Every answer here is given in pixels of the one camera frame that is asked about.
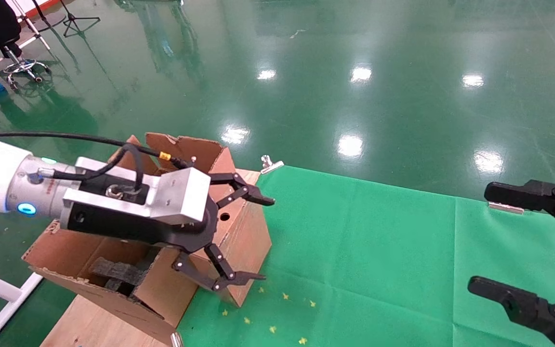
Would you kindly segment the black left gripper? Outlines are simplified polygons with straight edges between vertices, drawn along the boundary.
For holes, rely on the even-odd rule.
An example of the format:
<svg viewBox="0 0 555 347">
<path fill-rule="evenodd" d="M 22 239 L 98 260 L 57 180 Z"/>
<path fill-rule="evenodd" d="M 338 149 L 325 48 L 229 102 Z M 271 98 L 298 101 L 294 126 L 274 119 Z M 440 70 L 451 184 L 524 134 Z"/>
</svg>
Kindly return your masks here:
<svg viewBox="0 0 555 347">
<path fill-rule="evenodd" d="M 112 239 L 143 242 L 181 250 L 172 269 L 212 292 L 228 286 L 244 286 L 252 280 L 265 280 L 261 274 L 235 271 L 222 251 L 213 244 L 218 211 L 241 198 L 261 206 L 273 206 L 275 199 L 264 196 L 255 185 L 238 173 L 211 173 L 210 185 L 229 185 L 233 189 L 218 202 L 206 190 L 176 192 L 152 190 L 140 205 L 86 191 L 68 191 L 64 195 L 61 225 L 68 230 Z M 202 274 L 190 260 L 190 254 L 202 250 L 209 257 L 218 277 Z"/>
</svg>

